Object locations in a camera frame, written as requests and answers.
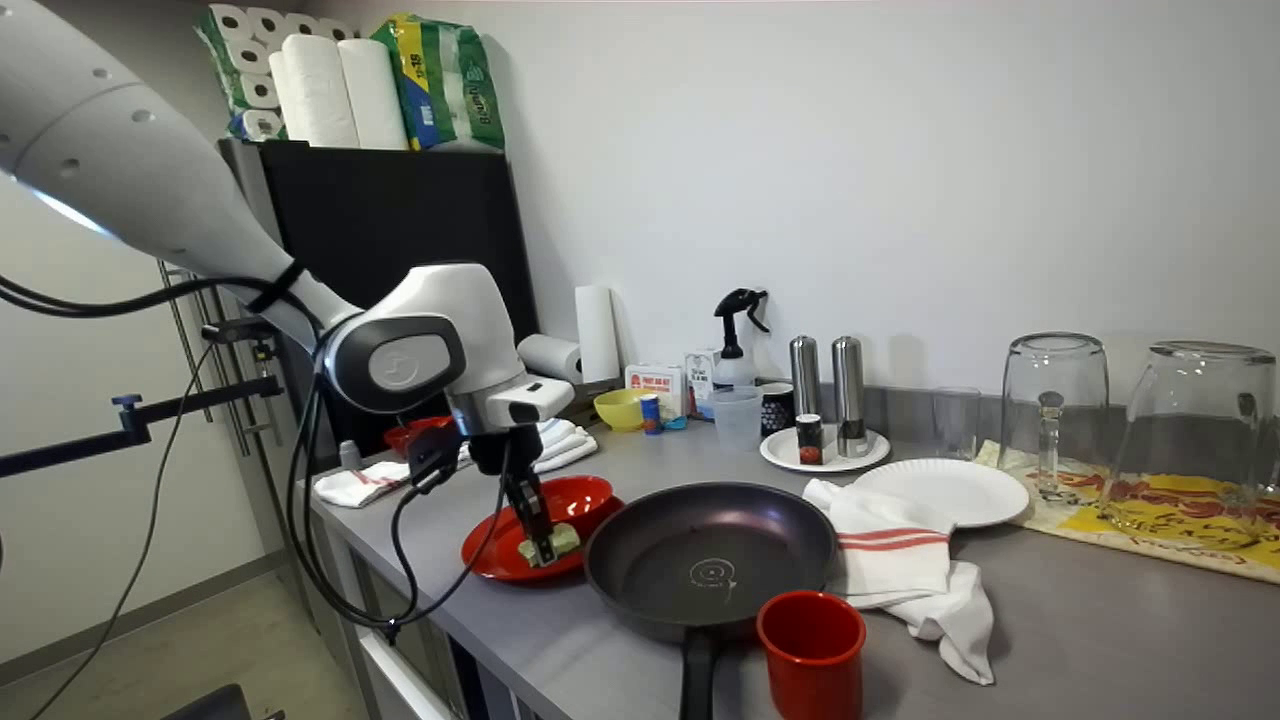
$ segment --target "black frying pan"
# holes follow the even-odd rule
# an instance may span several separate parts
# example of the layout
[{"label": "black frying pan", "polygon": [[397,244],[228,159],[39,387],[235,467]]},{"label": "black frying pan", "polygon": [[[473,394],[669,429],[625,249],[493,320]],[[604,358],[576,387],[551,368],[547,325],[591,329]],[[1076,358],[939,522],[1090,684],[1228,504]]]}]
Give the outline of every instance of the black frying pan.
[{"label": "black frying pan", "polygon": [[680,720],[713,717],[721,641],[753,635],[769,597],[835,586],[835,528],[807,498],[761,485],[687,485],[600,522],[587,581],[642,635],[682,643]]}]

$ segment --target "frying pan handle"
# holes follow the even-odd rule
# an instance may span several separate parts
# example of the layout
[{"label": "frying pan handle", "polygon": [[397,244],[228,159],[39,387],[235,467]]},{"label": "frying pan handle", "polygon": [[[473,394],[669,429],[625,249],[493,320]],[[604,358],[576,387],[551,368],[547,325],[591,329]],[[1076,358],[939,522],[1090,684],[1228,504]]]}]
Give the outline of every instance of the frying pan handle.
[{"label": "frying pan handle", "polygon": [[682,631],[682,689],[680,689],[680,720],[713,720],[717,695],[717,635]]}]

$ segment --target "red plastic cup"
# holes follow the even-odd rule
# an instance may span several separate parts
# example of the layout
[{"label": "red plastic cup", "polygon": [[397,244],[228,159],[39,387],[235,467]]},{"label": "red plastic cup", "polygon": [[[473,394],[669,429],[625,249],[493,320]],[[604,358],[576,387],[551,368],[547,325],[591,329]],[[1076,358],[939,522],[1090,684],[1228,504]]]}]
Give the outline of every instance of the red plastic cup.
[{"label": "red plastic cup", "polygon": [[865,616],[843,597],[778,590],[754,616],[773,704],[783,720],[854,720],[865,707]]}]

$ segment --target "kitchen counter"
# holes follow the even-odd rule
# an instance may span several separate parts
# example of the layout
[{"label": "kitchen counter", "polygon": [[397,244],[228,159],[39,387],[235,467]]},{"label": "kitchen counter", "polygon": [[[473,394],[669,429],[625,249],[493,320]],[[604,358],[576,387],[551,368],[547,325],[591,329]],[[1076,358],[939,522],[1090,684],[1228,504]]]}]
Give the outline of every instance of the kitchen counter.
[{"label": "kitchen counter", "polygon": [[[677,434],[600,434],[600,454],[551,473],[606,475],[615,494],[696,480],[802,486],[753,449],[721,449],[709,429]],[[333,534],[405,586],[386,545],[392,498],[334,513]],[[424,605],[460,571],[460,540],[495,504],[495,480],[460,473],[405,514],[405,548]],[[1068,545],[1022,528],[955,533],[951,553],[984,567],[995,605],[995,684],[943,667],[902,624],[869,616],[865,717],[897,720],[1076,720],[1076,717],[1277,717],[1280,586]],[[469,581],[434,616],[536,717],[672,720],[680,717],[680,646],[625,627],[591,583],[507,586]],[[730,652],[717,672],[717,717],[769,720],[762,652]]]}]

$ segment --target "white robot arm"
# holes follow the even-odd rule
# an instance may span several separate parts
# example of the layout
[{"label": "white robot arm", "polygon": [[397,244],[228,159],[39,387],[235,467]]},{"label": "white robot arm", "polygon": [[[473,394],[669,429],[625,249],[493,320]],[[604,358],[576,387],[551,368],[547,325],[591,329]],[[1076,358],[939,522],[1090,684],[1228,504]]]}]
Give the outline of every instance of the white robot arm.
[{"label": "white robot arm", "polygon": [[[217,147],[114,55],[35,0],[0,0],[0,171],[102,223],[114,239],[201,275],[277,284],[292,255],[250,220]],[[529,467],[536,419],[572,401],[572,384],[536,378],[515,357],[512,315],[479,265],[433,265],[361,313],[314,275],[289,278],[289,305],[259,315],[318,357],[327,384],[356,406],[397,416],[444,391],[460,431],[493,449],[489,467],[522,473],[507,486],[515,514],[547,514]]]}]

